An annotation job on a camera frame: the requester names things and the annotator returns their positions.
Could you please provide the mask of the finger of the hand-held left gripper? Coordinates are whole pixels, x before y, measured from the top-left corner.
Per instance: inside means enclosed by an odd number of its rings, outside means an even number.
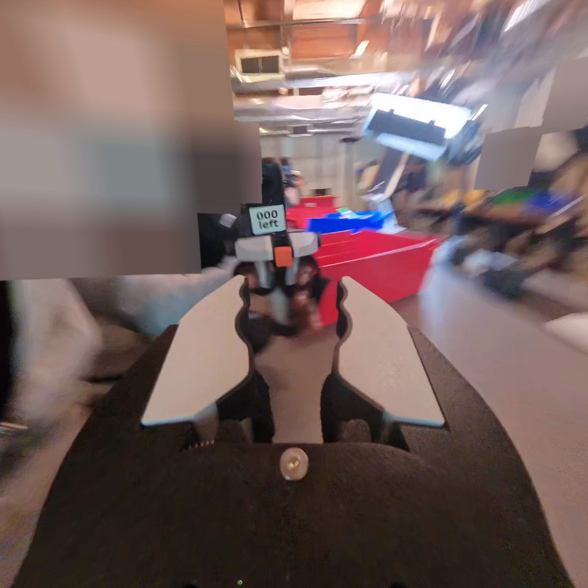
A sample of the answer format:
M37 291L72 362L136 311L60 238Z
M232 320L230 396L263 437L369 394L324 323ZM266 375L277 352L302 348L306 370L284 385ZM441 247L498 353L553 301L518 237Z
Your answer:
M303 258L315 254L321 246L321 235L315 232L292 232L292 255Z
M241 262L273 261L274 249L271 237L248 237L235 241L235 255Z

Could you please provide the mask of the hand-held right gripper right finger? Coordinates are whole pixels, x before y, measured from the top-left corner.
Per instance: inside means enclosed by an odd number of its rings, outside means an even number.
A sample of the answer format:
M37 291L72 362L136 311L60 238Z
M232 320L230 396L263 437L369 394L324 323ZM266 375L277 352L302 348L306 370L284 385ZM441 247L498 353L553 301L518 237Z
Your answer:
M324 443L407 444L404 425L443 430L446 417L408 324L356 280L337 283L332 369L320 393Z

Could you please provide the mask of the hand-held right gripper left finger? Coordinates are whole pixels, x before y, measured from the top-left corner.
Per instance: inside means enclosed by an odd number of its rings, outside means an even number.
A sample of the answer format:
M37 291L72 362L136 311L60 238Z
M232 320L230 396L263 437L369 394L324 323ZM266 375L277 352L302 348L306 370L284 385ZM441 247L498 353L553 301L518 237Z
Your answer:
M143 427L187 423L198 442L213 442L223 420L250 420L253 442L273 441L268 386L247 338L249 303L247 280L238 275L179 321L143 410Z

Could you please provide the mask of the person's left hand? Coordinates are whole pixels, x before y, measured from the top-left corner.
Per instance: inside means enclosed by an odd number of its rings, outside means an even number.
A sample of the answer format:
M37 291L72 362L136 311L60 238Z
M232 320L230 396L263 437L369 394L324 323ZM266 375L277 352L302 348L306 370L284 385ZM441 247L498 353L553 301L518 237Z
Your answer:
M320 302L329 280L311 257L302 258L290 297L289 321L295 334L317 332L323 327Z

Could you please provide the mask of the small red plastic bin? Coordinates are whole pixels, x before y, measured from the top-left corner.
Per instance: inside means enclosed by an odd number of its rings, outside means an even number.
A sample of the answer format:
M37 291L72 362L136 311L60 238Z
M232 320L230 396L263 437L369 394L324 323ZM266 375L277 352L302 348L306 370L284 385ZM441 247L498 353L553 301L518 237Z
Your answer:
M335 213L339 207L339 196L303 196L298 204L286 210L286 225L289 229L305 231L311 219Z

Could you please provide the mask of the blue plastic bin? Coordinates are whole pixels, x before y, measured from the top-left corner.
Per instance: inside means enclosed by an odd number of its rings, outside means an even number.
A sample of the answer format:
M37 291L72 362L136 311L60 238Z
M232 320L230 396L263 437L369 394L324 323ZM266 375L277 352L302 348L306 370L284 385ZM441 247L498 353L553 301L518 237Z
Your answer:
M307 220L307 232L329 234L337 232L379 231L392 213L373 212L335 212Z

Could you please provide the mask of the large red plastic bin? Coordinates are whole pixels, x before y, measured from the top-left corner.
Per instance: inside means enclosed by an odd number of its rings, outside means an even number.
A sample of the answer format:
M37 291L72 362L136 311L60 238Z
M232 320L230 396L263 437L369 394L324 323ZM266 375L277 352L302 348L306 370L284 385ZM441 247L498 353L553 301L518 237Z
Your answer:
M387 303L420 292L432 256L445 238L401 231L328 233L313 255L329 283L320 299L323 325L336 323L337 282L349 276Z

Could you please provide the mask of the white ceiling air vent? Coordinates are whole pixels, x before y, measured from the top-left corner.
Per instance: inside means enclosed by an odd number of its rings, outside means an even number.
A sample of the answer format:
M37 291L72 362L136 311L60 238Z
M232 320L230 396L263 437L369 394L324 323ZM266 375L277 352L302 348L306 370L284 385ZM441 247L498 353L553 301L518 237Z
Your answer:
M279 79L284 76L283 53L277 49L236 49L235 68L241 77Z

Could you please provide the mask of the hanging ceiling light panel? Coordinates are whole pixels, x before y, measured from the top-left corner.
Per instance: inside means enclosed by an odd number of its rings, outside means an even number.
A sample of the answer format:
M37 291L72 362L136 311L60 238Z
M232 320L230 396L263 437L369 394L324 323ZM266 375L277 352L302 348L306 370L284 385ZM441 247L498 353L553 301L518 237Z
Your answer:
M362 136L386 148L436 161L475 141L479 129L466 107L377 92L371 97Z

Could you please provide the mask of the silver ventilation duct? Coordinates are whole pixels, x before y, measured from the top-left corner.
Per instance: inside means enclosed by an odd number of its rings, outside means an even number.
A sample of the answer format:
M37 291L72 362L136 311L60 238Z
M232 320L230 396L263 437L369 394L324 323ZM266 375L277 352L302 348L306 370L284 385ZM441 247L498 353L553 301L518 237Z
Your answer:
M331 77L298 77L261 82L232 80L237 120L260 121L300 116L355 113L367 109L376 92L390 92L403 82L394 72L368 72Z

